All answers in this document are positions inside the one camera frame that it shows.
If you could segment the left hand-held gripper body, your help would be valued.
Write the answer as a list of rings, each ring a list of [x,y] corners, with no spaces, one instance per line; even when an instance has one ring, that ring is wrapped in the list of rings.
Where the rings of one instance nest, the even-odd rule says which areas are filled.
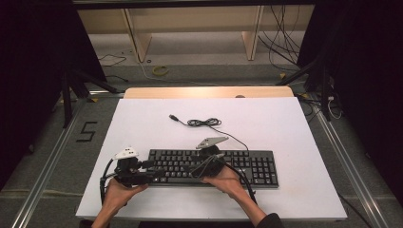
[[[117,153],[112,160],[117,162],[114,169],[115,180],[124,186],[148,184],[153,178],[142,168],[142,161],[138,160],[139,153],[133,147],[127,147]]]

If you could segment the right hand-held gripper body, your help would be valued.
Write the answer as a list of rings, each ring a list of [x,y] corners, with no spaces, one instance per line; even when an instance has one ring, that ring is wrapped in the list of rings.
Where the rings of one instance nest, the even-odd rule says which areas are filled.
[[[215,177],[225,165],[224,153],[217,147],[218,143],[227,140],[227,137],[205,138],[196,147],[195,155],[191,156],[193,164],[189,165],[192,178]]]

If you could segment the black computer keyboard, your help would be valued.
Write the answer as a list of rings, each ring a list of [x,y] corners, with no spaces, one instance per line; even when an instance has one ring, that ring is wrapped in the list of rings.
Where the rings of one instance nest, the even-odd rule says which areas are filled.
[[[151,149],[148,159],[154,167],[148,171],[164,169],[164,177],[155,178],[155,186],[203,186],[200,179],[192,178],[189,165],[197,150]],[[229,163],[245,177],[252,188],[278,188],[278,173],[273,152],[270,150],[221,150],[225,163]]]

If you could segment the person's left hand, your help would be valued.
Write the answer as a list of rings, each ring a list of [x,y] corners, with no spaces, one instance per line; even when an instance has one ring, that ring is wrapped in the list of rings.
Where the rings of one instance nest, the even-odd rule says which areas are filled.
[[[136,194],[143,192],[147,187],[147,184],[126,187],[121,183],[118,183],[115,179],[112,179],[109,181],[106,189],[103,208],[111,211],[119,211]]]

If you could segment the person's right hand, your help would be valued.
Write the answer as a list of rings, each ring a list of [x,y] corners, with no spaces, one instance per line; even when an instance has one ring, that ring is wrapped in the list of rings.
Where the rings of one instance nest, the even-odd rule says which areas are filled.
[[[226,193],[231,199],[239,199],[246,196],[246,192],[240,184],[239,175],[228,167],[223,167],[216,177],[203,177],[203,183],[209,183]]]

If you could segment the light wooden table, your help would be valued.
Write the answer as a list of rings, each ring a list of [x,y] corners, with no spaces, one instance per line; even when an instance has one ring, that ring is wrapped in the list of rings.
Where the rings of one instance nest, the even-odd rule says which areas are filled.
[[[289,86],[184,86],[184,87],[131,87],[125,99],[204,99],[204,98],[277,98],[293,97]]]

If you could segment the person's right dark sleeve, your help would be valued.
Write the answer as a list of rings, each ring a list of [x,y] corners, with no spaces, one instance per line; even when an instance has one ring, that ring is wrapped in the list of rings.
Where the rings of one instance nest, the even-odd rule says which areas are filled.
[[[265,216],[255,228],[284,228],[284,225],[277,213]]]

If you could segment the black tripod stand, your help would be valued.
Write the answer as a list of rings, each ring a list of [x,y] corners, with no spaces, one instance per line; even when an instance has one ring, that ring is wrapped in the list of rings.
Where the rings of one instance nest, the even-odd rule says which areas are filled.
[[[61,77],[65,113],[64,127],[67,127],[70,124],[73,117],[70,91],[73,91],[78,98],[86,99],[89,96],[89,90],[87,89],[85,82],[90,82],[112,94],[123,93],[122,90],[119,90],[118,88],[109,85],[107,82],[101,81],[80,69],[73,68],[66,71]]]
[[[316,59],[310,64],[304,66],[291,76],[287,76],[282,79],[278,86],[286,86],[295,81],[296,79],[308,75],[304,88],[307,92],[313,92],[320,90],[320,111],[324,115],[327,121],[331,120],[330,111],[328,107],[330,97],[330,77],[326,73],[326,67],[322,58],[316,57]]]

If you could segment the light wooden shelf unit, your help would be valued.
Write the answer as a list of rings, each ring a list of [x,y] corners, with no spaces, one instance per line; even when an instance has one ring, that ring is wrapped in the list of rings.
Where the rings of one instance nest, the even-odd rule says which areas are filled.
[[[72,0],[91,33],[126,32],[142,63],[154,33],[241,34],[246,58],[255,59],[259,32],[274,30],[284,9],[287,29],[306,29],[316,0]]]

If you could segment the black curtain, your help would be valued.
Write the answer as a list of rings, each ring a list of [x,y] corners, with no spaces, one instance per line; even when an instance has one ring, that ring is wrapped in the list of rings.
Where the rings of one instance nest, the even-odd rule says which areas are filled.
[[[78,69],[106,76],[72,0],[0,0],[0,189]]]
[[[403,206],[403,0],[314,1],[297,64],[314,60],[354,3],[326,69],[365,151]]]

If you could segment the aluminium floor rail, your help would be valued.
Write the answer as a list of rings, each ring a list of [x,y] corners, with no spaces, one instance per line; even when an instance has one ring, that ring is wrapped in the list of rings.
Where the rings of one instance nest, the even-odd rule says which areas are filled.
[[[347,149],[331,123],[329,104],[330,102],[327,99],[324,97],[321,98],[320,108],[318,109],[319,122],[322,125],[322,128],[324,129],[333,149],[335,150],[336,155],[369,218],[369,221],[371,222],[371,227],[390,228],[377,201],[375,200],[375,197],[358,173],[353,160],[350,158]]]
[[[12,188],[10,190],[13,197],[23,200],[10,228],[26,228],[28,226],[29,220],[48,185],[57,162],[60,160],[67,146],[67,141],[76,124],[77,118],[85,105],[86,99],[78,99],[74,104],[71,120],[56,134],[57,140],[51,145],[48,155],[44,158],[45,163],[35,167],[35,170],[38,171],[38,175],[33,178],[34,183],[29,188]]]

